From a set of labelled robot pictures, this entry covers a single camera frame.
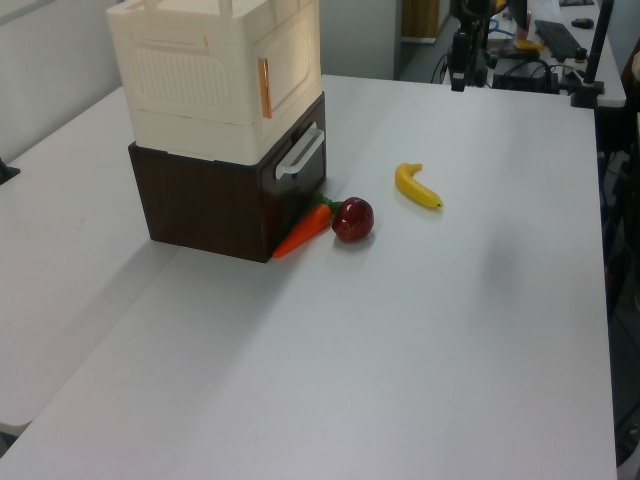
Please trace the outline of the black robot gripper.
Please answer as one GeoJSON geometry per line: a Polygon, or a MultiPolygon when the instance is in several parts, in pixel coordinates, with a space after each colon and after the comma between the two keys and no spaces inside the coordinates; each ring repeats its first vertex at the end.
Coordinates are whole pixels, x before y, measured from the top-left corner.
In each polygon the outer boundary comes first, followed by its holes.
{"type": "Polygon", "coordinates": [[[471,84],[484,86],[488,76],[486,38],[489,20],[503,10],[497,0],[451,0],[449,13],[459,21],[450,50],[450,82],[453,91],[465,89],[467,36],[479,34],[472,45],[471,84]]]}

